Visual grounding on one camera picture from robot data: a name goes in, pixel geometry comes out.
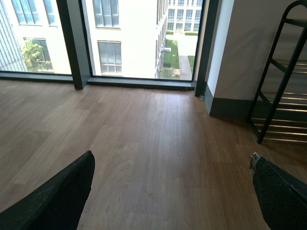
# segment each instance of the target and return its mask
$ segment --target paved path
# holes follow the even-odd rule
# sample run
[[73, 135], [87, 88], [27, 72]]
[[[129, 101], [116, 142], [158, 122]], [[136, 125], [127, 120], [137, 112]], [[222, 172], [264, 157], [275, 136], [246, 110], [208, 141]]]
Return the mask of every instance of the paved path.
[[179, 56], [179, 68], [180, 68], [180, 80], [190, 81], [192, 79], [192, 73], [188, 56]]

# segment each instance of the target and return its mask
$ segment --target dark baseboard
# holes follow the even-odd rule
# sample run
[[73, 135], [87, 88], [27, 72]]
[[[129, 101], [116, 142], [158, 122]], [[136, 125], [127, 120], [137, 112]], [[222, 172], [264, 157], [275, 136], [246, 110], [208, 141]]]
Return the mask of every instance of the dark baseboard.
[[[210, 116], [247, 118], [252, 101], [236, 100], [228, 98], [214, 98], [212, 96], [209, 87], [206, 86], [205, 103]], [[301, 108], [293, 107], [292, 109], [299, 110]], [[269, 112], [268, 106], [263, 101], [259, 101], [255, 106], [252, 117], [266, 118], [268, 112]], [[284, 110], [277, 110], [273, 119], [307, 122], [306, 113], [296, 112], [296, 111], [289, 112]]]

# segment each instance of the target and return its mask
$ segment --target black metal shoe rack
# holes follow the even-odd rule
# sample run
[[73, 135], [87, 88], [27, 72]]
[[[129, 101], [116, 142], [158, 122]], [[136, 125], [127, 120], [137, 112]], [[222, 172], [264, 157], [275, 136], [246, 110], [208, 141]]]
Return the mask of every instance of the black metal shoe rack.
[[[272, 127], [271, 133], [278, 133], [278, 138], [272, 138], [272, 139], [282, 139], [282, 140], [288, 140], [288, 141], [299, 141], [299, 142], [305, 142], [307, 143], [307, 123], [306, 122], [297, 122], [297, 121], [288, 121], [288, 120], [273, 120], [274, 114], [276, 110], [283, 110], [288, 112], [302, 112], [306, 113], [303, 116], [307, 117], [307, 94], [296, 94], [296, 93], [287, 93], [284, 92], [289, 79], [293, 73], [298, 74], [307, 74], [307, 61], [299, 61], [298, 58], [301, 54], [301, 51], [304, 47], [304, 44], [307, 39], [307, 20], [297, 20], [297, 19], [288, 19], [288, 13], [290, 10], [296, 6], [305, 6], [307, 8], [307, 0], [298, 0], [290, 4], [287, 9], [285, 10], [282, 20], [280, 22], [280, 25], [277, 30], [277, 34], [275, 36], [268, 60], [266, 62], [259, 86], [257, 88], [257, 92], [254, 98], [254, 101], [252, 103], [251, 109], [248, 114], [247, 122], [251, 124], [253, 130], [255, 131], [258, 139], [258, 143], [262, 143], [264, 136], [266, 133], [269, 133], [268, 131], [269, 126]], [[275, 51], [275, 48], [278, 43], [278, 39], [280, 37], [280, 34], [282, 32], [284, 24], [290, 24], [293, 26], [300, 26], [303, 28], [303, 31], [300, 35], [300, 38], [298, 40], [298, 43], [295, 47], [295, 50], [292, 54], [292, 57], [289, 61], [279, 61], [273, 59], [273, 54]], [[265, 77], [267, 75], [268, 69], [270, 65], [274, 65], [277, 67], [280, 71], [283, 72], [283, 79], [281, 81], [281, 84], [278, 88], [277, 93], [271, 94], [271, 97], [268, 96], [266, 93], [261, 91], [262, 85], [264, 83]], [[255, 109], [256, 102], [258, 98], [261, 98], [263, 102], [269, 107], [269, 112], [266, 115], [265, 119], [259, 119], [259, 118], [252, 118], [253, 111]], [[283, 131], [275, 131], [276, 128], [284, 128]], [[285, 139], [282, 134], [290, 134], [290, 136], [298, 136], [298, 139]]]

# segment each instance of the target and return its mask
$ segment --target white building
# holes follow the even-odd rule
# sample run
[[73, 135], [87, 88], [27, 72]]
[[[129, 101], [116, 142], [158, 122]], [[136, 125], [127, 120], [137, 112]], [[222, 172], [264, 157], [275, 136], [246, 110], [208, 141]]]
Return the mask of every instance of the white building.
[[158, 78], [166, 0], [83, 0], [93, 74]]
[[3, 1], [20, 46], [27, 38], [43, 47], [44, 71], [71, 74], [55, 0]]
[[[71, 74], [56, 0], [4, 2], [18, 43], [43, 47], [44, 71]], [[83, 9], [94, 75], [158, 78], [167, 0], [83, 0]]]
[[168, 0], [167, 30], [174, 33], [198, 31], [202, 0]]

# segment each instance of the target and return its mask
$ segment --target wooden floor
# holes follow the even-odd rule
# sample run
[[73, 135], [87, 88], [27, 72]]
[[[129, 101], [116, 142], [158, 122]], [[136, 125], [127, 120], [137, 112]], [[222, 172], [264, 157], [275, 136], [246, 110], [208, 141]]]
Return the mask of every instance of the wooden floor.
[[265, 230], [257, 151], [307, 183], [307, 146], [258, 145], [192, 92], [0, 81], [0, 211], [91, 150], [79, 230]]

